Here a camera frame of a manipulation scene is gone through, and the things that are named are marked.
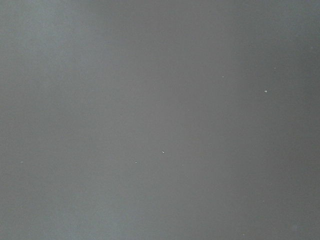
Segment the grey laptop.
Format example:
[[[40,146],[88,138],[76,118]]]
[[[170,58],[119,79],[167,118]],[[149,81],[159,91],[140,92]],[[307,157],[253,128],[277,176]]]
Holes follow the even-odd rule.
[[[3,240],[317,240],[317,0],[3,0]]]

